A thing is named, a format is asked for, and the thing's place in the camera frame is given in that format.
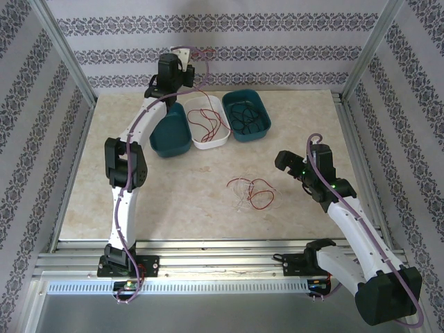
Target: striped wall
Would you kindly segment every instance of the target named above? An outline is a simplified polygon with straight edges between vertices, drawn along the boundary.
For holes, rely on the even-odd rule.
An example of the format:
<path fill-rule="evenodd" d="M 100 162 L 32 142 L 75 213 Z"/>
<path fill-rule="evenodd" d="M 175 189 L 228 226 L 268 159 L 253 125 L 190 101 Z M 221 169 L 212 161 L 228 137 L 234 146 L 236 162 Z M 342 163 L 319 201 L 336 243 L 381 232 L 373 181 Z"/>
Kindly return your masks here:
<path fill-rule="evenodd" d="M 350 99 L 392 236 L 444 332 L 443 1 L 406 1 Z"/>
<path fill-rule="evenodd" d="M 0 0 L 0 332 L 15 332 L 89 107 L 25 0 Z"/>
<path fill-rule="evenodd" d="M 144 91 L 159 54 L 184 44 L 209 50 L 212 89 L 340 92 L 386 0 L 47 3 L 98 94 Z"/>

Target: plastic container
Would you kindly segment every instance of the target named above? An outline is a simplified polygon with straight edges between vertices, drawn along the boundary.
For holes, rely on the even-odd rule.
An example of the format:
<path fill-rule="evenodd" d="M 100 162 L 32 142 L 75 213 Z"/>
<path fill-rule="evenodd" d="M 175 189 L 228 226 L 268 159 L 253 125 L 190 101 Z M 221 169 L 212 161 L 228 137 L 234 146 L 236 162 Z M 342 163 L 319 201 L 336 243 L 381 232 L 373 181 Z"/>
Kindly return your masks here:
<path fill-rule="evenodd" d="M 163 158 L 186 153 L 191 147 L 191 133 L 187 116 L 179 103 L 171 106 L 168 114 L 150 136 L 151 148 Z"/>
<path fill-rule="evenodd" d="M 261 139 L 271 127 L 270 117 L 254 90 L 229 92 L 222 98 L 222 104 L 237 141 Z"/>
<path fill-rule="evenodd" d="M 215 112 L 218 112 L 221 115 L 222 122 L 230 127 L 228 125 L 228 120 L 225 115 L 225 112 L 223 111 L 221 100 L 218 99 L 215 96 L 208 96 L 211 101 L 211 105 L 213 106 L 213 110 Z M 194 99 L 190 99 L 187 102 L 184 103 L 183 107 L 185 109 L 185 114 L 188 114 L 191 110 L 199 110 L 199 109 L 210 109 L 211 110 L 210 102 L 208 101 L 208 98 L 206 96 L 202 97 L 196 97 Z M 208 120 L 206 120 L 202 115 L 200 115 L 199 112 L 191 112 L 188 114 L 187 120 L 191 120 L 195 123 L 201 123 L 207 127 L 210 127 L 210 123 Z M 204 127 L 196 125 L 194 123 L 188 122 L 189 129 L 191 130 L 191 138 L 193 140 L 194 146 L 196 146 L 199 149 L 210 149 L 215 148 L 224 145 L 228 137 L 230 136 L 230 131 L 224 126 L 221 125 L 219 128 L 217 134 L 214 136 L 213 140 L 208 142 L 201 142 L 202 138 L 208 133 Z"/>

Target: teal plastic tray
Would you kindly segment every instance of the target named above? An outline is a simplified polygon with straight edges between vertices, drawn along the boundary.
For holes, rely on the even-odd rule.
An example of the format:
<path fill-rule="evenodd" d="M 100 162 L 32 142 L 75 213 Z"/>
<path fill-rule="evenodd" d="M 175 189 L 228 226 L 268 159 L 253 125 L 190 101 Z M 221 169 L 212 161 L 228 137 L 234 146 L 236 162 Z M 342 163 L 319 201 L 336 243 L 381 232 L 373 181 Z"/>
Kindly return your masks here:
<path fill-rule="evenodd" d="M 191 147 L 191 132 L 187 116 L 179 103 L 171 106 L 168 114 L 150 136 L 151 148 L 163 158 L 186 153 Z"/>
<path fill-rule="evenodd" d="M 222 98 L 222 105 L 237 141 L 261 139 L 271 127 L 270 117 L 254 90 L 229 92 Z"/>

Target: beige tabletop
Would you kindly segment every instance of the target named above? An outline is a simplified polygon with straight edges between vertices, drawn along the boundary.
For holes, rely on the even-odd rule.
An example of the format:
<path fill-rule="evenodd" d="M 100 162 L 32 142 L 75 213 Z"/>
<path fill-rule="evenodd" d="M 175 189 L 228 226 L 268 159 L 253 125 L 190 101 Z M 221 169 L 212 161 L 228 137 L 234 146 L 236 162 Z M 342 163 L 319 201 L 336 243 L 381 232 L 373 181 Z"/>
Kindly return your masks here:
<path fill-rule="evenodd" d="M 220 99 L 226 92 L 211 92 Z M 193 93 L 178 101 L 200 96 Z M 196 147 L 163 159 L 146 145 L 148 178 L 137 201 L 138 239 L 304 239 L 342 237 L 300 182 L 277 170 L 279 151 L 305 154 L 307 137 L 318 132 L 330 145 L 336 174 L 357 190 L 330 91 L 259 92 L 271 118 L 265 138 L 248 143 L 232 135 L 221 147 Z M 111 186 L 105 176 L 103 145 L 117 137 L 138 112 L 143 94 L 101 95 L 63 222 L 61 239 L 107 239 L 112 224 Z M 245 173 L 263 178 L 282 193 L 269 210 L 237 210 L 229 180 Z"/>

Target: purple cable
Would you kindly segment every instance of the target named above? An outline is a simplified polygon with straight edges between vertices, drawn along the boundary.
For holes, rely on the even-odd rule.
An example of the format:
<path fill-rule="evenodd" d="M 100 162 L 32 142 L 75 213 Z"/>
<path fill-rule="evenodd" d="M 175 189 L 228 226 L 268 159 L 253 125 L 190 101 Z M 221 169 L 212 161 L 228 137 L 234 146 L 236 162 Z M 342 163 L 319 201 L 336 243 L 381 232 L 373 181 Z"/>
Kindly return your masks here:
<path fill-rule="evenodd" d="M 316 167 L 316 163 L 314 161 L 313 155 L 311 154 L 311 150 L 310 150 L 311 139 L 313 139 L 313 137 L 318 137 L 319 138 L 318 142 L 321 142 L 322 135 L 318 134 L 318 133 L 313 133 L 312 135 L 310 135 L 308 137 L 308 140 L 307 140 L 307 156 L 308 156 L 311 166 L 313 167 L 315 174 L 319 177 L 319 179 L 321 179 L 321 182 L 338 198 L 338 200 L 344 204 L 344 206 L 349 210 L 349 212 L 352 213 L 352 215 L 360 222 L 360 224 L 362 225 L 362 227 L 366 231 L 367 235 L 370 237 L 370 240 L 372 241 L 373 245 L 376 247 L 377 251 L 380 253 L 382 259 L 387 264 L 387 266 L 391 269 L 391 271 L 395 274 L 396 278 L 400 281 L 402 287 L 407 292 L 407 295 L 409 295 L 411 301 L 413 302 L 413 305 L 415 305 L 416 311 L 418 311 L 419 318 L 418 318 L 418 322 L 416 324 L 407 324 L 407 323 L 403 323 L 402 321 L 399 321 L 399 320 L 395 320 L 395 322 L 404 326 L 404 327 L 408 327 L 408 328 L 421 327 L 422 324 L 424 323 L 424 314 L 423 314 L 422 309 L 421 309 L 418 301 L 416 300 L 416 297 L 414 296 L 413 292 L 410 290 L 409 286 L 407 286 L 407 283 L 405 283 L 404 279 L 402 279 L 402 276 L 398 273 L 398 271 L 396 270 L 394 265 L 391 263 L 389 257 L 387 257 L 386 253 L 384 252 L 384 250 L 382 249 L 380 244 L 377 242 L 375 236 L 373 236 L 373 233 L 370 231 L 370 228 L 367 226 L 365 221 L 362 219 L 361 215 L 359 215 L 359 213 L 356 210 L 354 210 L 353 207 L 350 206 L 348 204 L 348 202 L 333 187 L 330 186 L 328 181 L 325 180 L 325 178 L 321 175 L 318 168 Z"/>
<path fill-rule="evenodd" d="M 130 128 L 130 130 L 129 130 L 129 132 L 128 132 L 128 136 L 126 137 L 126 151 L 127 151 L 127 152 L 130 151 L 130 141 L 131 141 L 131 137 L 132 137 L 132 135 L 133 135 L 134 129 L 136 128 L 136 126 L 137 126 L 137 124 L 139 123 L 140 119 L 142 119 L 142 117 L 143 117 L 143 116 L 144 116 L 144 115 L 145 115 L 145 114 L 146 114 L 146 113 L 147 113 L 147 112 L 148 112 L 148 111 L 149 111 L 154 105 L 156 105 L 156 104 L 159 103 L 160 101 L 163 101 L 164 99 L 167 99 L 167 98 L 169 98 L 169 97 L 185 95 L 185 94 L 189 94 L 190 92 L 197 92 L 197 91 L 198 91 L 200 88 L 202 88 L 202 87 L 207 83 L 207 81 L 208 81 L 208 76 L 209 76 L 209 74 L 210 74 L 210 68 L 209 68 L 209 66 L 208 66 L 208 59 L 207 59 L 207 56 L 206 56 L 201 50 L 197 49 L 197 48 L 194 47 L 194 46 L 176 46 L 176 47 L 171 48 L 172 51 L 173 51 L 173 50 L 176 50 L 176 49 L 189 49 L 189 50 L 193 50 L 193 51 L 199 53 L 199 54 L 202 56 L 202 58 L 205 60 L 205 67 L 206 67 L 206 70 L 207 70 L 207 72 L 206 72 L 206 74 L 205 74 L 205 77 L 203 78 L 202 82 L 200 83 L 200 85 L 199 85 L 198 87 L 195 87 L 195 88 L 193 88 L 193 89 L 187 90 L 186 92 L 175 92 L 175 93 L 173 93 L 173 94 L 168 94 L 168 95 L 162 96 L 162 97 L 156 99 L 156 100 L 155 100 L 154 102 L 152 102 L 150 105 L 148 105 L 148 106 L 146 107 L 145 110 L 143 110 L 142 112 L 140 112 L 139 116 L 136 118 L 136 120 L 134 121 L 134 124 L 133 124 L 133 125 L 131 126 L 131 128 Z M 136 269 L 136 276 L 137 276 L 137 288 L 136 288 L 135 292 L 131 295 L 131 297 L 125 301 L 126 304 L 128 304 L 129 302 L 131 302 L 132 300 L 134 300 L 134 299 L 136 298 L 137 294 L 138 294 L 139 291 L 140 291 L 140 287 L 141 287 L 141 280 L 140 280 L 140 272 L 139 272 L 139 268 L 138 268 L 138 266 L 137 266 L 137 263 L 136 263 L 134 257 L 131 255 L 131 253 L 130 253 L 130 251 L 129 251 L 129 249 L 128 249 L 126 243 L 125 243 L 125 238 L 123 237 L 123 234 L 122 234 L 121 231 L 120 231 L 120 225 L 119 225 L 119 206 L 120 206 L 120 202 L 121 202 L 121 199 L 123 198 L 123 193 L 124 193 L 127 189 L 130 188 L 130 186 L 131 186 L 131 182 L 133 181 L 133 180 L 132 180 L 132 175 L 131 175 L 131 171 L 132 171 L 132 167 L 131 167 L 131 158 L 129 157 L 129 156 L 130 156 L 129 154 L 127 154 L 127 155 L 128 155 L 128 179 L 127 179 L 127 181 L 126 181 L 126 185 L 125 185 L 125 187 L 122 188 L 122 189 L 120 190 L 119 197 L 118 197 L 117 202 L 116 202 L 116 209 L 114 210 L 114 224 L 115 224 L 115 226 L 116 226 L 117 234 L 119 235 L 119 239 L 120 239 L 120 242 L 122 243 L 123 250 L 125 251 L 125 253 L 126 253 L 126 255 L 128 256 L 128 258 L 130 258 L 131 263 L 134 265 L 134 267 L 135 267 L 135 269 Z M 118 291 L 117 294 L 116 294 L 117 302 L 121 302 L 121 299 L 119 298 L 120 293 L 121 293 L 121 291 Z"/>

